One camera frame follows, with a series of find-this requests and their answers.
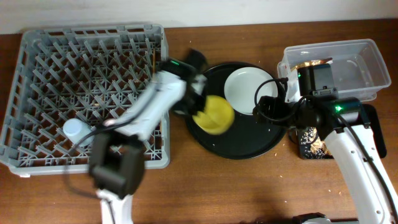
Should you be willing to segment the yellow bowl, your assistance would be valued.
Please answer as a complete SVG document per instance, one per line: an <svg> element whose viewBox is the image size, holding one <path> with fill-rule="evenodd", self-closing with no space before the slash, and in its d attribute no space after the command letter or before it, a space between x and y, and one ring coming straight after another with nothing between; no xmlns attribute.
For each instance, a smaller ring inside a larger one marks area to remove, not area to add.
<svg viewBox="0 0 398 224"><path fill-rule="evenodd" d="M226 99L208 95L204 111L192 116L194 123L210 135L225 133L234 122L234 109Z"/></svg>

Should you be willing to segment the grey round plate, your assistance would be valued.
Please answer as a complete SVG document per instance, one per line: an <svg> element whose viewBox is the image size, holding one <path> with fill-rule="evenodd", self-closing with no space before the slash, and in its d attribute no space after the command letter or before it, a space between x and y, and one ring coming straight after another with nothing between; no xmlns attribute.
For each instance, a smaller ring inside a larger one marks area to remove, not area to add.
<svg viewBox="0 0 398 224"><path fill-rule="evenodd" d="M256 90L263 82L271 79L272 76L260 68L239 68L224 83L225 98L237 112L252 115Z"/></svg>

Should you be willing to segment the brown gold coffee sachet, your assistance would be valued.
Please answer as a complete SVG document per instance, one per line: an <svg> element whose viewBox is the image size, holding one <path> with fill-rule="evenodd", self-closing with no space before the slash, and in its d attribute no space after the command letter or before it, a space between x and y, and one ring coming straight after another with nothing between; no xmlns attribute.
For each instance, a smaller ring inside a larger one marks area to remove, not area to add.
<svg viewBox="0 0 398 224"><path fill-rule="evenodd" d="M332 58L324 58L324 59L301 62L301 63L294 65L290 70L293 71L293 70L298 70L303 67L311 67L311 66L322 65L322 64L326 64L326 63L328 63L328 64L333 63L333 59Z"/></svg>

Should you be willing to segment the light blue plastic cup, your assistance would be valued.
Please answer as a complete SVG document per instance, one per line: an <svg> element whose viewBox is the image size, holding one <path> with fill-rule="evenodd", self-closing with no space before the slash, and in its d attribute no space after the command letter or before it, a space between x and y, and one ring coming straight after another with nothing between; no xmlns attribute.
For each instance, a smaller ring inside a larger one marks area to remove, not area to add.
<svg viewBox="0 0 398 224"><path fill-rule="evenodd" d="M92 132L91 126L79 119L68 119L63 124L63 133L72 143L78 143L83 137Z"/></svg>

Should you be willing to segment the wooden chopstick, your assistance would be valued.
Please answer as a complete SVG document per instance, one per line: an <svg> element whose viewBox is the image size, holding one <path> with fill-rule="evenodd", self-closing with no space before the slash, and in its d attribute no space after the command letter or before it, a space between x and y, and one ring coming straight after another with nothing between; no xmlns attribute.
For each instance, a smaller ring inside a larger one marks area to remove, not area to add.
<svg viewBox="0 0 398 224"><path fill-rule="evenodd" d="M156 50L155 48L152 49L152 77L155 77L156 72Z"/></svg>

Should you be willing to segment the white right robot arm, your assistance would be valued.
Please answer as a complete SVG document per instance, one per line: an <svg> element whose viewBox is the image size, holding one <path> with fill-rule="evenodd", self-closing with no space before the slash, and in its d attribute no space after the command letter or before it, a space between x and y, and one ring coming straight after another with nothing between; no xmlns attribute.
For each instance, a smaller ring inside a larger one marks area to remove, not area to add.
<svg viewBox="0 0 398 224"><path fill-rule="evenodd" d="M397 223L397 193L376 149L371 122L355 97L304 75L276 78L281 95L254 94L256 118L288 129L315 128L343 174L360 223Z"/></svg>

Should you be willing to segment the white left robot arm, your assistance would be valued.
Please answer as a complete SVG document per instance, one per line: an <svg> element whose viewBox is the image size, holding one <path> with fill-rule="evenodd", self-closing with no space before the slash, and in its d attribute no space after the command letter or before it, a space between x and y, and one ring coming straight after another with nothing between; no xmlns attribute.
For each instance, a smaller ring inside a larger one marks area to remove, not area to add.
<svg viewBox="0 0 398 224"><path fill-rule="evenodd" d="M89 164L103 223L132 223L132 199L142 182L141 147L163 115L194 115L204 109L207 79L197 72L158 71L137 101L97 130Z"/></svg>

